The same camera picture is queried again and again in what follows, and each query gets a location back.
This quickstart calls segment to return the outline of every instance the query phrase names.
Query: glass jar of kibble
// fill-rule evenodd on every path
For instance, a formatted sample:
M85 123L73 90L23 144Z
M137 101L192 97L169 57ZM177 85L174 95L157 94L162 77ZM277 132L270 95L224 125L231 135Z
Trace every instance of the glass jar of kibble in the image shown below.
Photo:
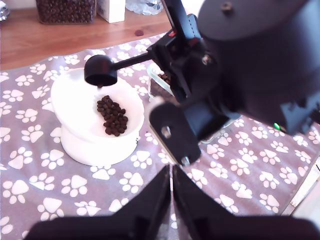
M43 24L90 24L96 16L96 0L36 0Z

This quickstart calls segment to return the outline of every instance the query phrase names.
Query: white pet bowl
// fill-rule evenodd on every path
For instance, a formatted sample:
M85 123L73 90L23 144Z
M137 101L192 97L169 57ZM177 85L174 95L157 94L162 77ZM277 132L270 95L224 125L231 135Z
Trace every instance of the white pet bowl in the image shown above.
M119 103L129 118L126 131L118 137L105 133L104 118L97 111L97 101L105 95ZM61 122L62 146L77 162L112 165L125 160L136 149L145 119L144 106L135 89L123 79L98 89L85 82L83 68L71 69L53 83L51 102Z

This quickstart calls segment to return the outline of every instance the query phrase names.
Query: black measuring scoop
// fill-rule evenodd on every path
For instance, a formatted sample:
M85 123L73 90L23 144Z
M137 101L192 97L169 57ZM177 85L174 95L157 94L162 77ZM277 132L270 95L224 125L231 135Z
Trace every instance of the black measuring scoop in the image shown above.
M84 79L95 86L111 86L116 84L117 70L113 69L112 60L105 55L94 55L84 65Z
M84 65L84 79L88 84L104 87L117 83L117 70L148 61L152 58L149 52L113 63L105 55L94 55Z

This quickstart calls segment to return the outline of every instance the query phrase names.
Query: plastic bottle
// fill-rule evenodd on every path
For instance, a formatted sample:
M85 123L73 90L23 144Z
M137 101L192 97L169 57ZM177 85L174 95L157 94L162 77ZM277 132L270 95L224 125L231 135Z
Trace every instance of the plastic bottle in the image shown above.
M157 15L164 9L161 0L126 0L125 7L143 15Z

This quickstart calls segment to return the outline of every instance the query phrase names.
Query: wooden floor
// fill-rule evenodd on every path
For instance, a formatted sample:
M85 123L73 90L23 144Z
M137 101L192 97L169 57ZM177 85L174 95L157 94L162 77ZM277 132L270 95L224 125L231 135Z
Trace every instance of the wooden floor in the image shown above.
M0 70L32 65L50 56L105 48L154 36L171 29L166 13L144 16L126 11L125 21L108 23L97 16L86 25L45 25L36 9L13 10L0 24ZM142 30L144 36L135 36Z

